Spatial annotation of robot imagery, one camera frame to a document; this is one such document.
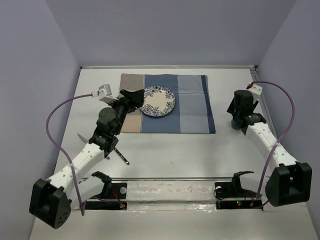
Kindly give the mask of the green mug white inside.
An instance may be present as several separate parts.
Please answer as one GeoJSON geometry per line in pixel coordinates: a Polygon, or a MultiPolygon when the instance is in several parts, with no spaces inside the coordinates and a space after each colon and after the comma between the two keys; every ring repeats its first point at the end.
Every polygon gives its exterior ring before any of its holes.
{"type": "Polygon", "coordinates": [[[244,127],[244,123],[242,120],[234,120],[232,119],[231,120],[231,127],[236,130],[236,131],[239,131],[239,130],[243,130],[243,127],[244,127]]]}

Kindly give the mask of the blue floral plate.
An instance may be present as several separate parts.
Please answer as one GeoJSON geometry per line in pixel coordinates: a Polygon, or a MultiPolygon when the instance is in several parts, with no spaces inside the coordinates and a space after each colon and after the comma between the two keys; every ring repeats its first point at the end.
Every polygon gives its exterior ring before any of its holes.
{"type": "Polygon", "coordinates": [[[168,115],[176,105],[174,93],[164,86],[150,86],[144,89],[144,103],[139,109],[149,117],[168,115]]]}

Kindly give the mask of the blue patchwork cloth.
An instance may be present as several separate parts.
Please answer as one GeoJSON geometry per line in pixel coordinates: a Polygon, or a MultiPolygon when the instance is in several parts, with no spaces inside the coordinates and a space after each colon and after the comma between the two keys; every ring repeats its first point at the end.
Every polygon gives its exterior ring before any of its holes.
{"type": "Polygon", "coordinates": [[[145,91],[143,106],[127,115],[123,133],[216,133],[206,75],[123,73],[119,88],[145,91]]]}

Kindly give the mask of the black-handled fork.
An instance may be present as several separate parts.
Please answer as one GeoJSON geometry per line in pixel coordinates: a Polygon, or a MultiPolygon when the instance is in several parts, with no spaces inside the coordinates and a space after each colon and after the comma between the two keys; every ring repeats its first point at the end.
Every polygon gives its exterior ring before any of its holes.
{"type": "Polygon", "coordinates": [[[126,165],[130,165],[130,162],[123,156],[123,154],[117,148],[114,148],[114,151],[124,161],[126,165]]]}

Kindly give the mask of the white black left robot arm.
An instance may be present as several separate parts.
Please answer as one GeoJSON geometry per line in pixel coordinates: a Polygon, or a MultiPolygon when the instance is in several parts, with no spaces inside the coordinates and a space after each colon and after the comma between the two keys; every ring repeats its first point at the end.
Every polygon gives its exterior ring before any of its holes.
{"type": "Polygon", "coordinates": [[[108,105],[99,112],[92,137],[75,158],[66,155],[65,167],[47,179],[38,179],[32,187],[29,213],[54,229],[66,222],[74,208],[84,214],[88,199],[110,194],[112,179],[108,175],[96,171],[86,180],[83,177],[115,150],[127,114],[143,106],[144,89],[119,93],[120,97],[114,97],[109,85],[102,85],[89,94],[108,105]]]}

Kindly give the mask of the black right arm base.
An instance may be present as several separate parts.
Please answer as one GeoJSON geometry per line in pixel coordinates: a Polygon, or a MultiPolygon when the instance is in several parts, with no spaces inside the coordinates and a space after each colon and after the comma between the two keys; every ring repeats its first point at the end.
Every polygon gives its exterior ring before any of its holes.
{"type": "Polygon", "coordinates": [[[233,174],[231,180],[214,183],[213,196],[216,199],[217,210],[263,210],[261,199],[256,199],[256,175],[253,171],[239,171],[233,174]]]}

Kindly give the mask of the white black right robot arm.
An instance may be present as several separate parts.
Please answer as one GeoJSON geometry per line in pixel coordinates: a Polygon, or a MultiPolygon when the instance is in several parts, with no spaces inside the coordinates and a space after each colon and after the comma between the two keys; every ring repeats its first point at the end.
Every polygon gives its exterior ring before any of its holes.
{"type": "Polygon", "coordinates": [[[311,193],[312,168],[290,155],[280,139],[273,135],[266,119],[254,112],[259,96],[258,91],[236,90],[227,109],[233,125],[265,158],[256,196],[265,196],[274,207],[307,202],[311,193]]]}

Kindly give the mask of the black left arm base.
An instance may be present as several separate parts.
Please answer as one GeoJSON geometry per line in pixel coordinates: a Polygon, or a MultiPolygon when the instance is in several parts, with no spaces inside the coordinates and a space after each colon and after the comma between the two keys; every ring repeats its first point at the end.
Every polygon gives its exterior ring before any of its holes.
{"type": "Polygon", "coordinates": [[[113,182],[108,175],[96,171],[91,174],[94,179],[103,183],[101,192],[85,201],[85,210],[110,210],[121,211],[127,209],[127,183],[113,182]]]}

